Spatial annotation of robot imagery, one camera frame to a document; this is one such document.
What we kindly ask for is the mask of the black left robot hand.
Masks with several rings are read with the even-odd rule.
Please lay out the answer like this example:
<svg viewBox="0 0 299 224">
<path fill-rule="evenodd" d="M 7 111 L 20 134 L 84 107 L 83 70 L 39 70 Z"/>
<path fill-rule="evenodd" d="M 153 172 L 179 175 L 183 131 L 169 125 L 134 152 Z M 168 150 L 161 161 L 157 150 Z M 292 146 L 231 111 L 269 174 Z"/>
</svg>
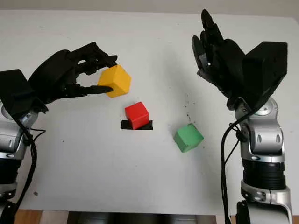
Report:
<svg viewBox="0 0 299 224">
<path fill-rule="evenodd" d="M 63 49 L 44 61 L 29 78 L 29 84 L 44 104 L 61 98 L 85 97 L 92 94 L 112 92 L 107 85 L 83 87 L 77 83 L 80 74 L 94 74 L 96 71 L 115 65 L 117 55 L 108 55 L 95 42 L 74 51 Z"/>
</svg>

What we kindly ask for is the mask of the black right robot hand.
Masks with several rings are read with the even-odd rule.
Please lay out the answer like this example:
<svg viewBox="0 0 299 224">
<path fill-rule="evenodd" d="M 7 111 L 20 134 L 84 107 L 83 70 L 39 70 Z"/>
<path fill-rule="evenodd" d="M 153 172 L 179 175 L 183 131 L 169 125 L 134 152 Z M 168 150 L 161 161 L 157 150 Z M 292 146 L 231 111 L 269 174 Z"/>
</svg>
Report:
<svg viewBox="0 0 299 224">
<path fill-rule="evenodd" d="M 238 44 L 223 38 L 218 25 L 206 9 L 201 12 L 203 30 L 192 37 L 197 74 L 228 98 L 229 110 L 236 110 L 242 98 L 244 52 Z"/>
</svg>

